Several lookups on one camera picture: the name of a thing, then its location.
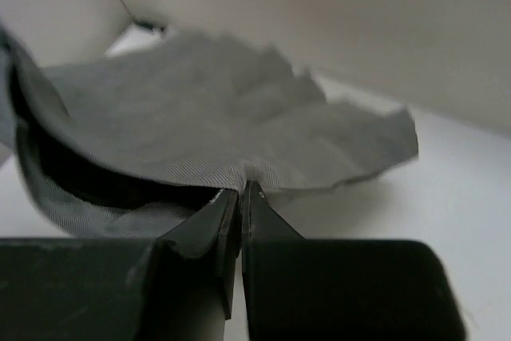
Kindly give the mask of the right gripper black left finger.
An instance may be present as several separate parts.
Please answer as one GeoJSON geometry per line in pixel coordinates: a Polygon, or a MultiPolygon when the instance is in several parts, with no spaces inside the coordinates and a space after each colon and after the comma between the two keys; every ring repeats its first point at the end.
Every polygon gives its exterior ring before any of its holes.
{"type": "Polygon", "coordinates": [[[1,242],[4,340],[221,340],[239,251],[222,190],[157,240],[1,242]]]}

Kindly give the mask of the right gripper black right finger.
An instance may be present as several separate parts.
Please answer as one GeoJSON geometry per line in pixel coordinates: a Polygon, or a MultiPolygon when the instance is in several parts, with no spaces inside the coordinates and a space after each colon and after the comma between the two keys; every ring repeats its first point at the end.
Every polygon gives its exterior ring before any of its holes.
{"type": "Polygon", "coordinates": [[[465,338],[446,271],[426,244],[307,239],[255,182],[240,214],[250,339],[465,338]]]}

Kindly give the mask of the grey pleated skirt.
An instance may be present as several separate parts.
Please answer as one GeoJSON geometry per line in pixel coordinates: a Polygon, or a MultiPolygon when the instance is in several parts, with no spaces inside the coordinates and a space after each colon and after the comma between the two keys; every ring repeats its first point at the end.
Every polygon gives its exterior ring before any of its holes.
{"type": "Polygon", "coordinates": [[[36,209],[90,238],[156,238],[220,189],[314,192],[418,155],[408,110],[329,102],[277,50],[197,32],[42,68],[2,30],[1,140],[36,209]]]}

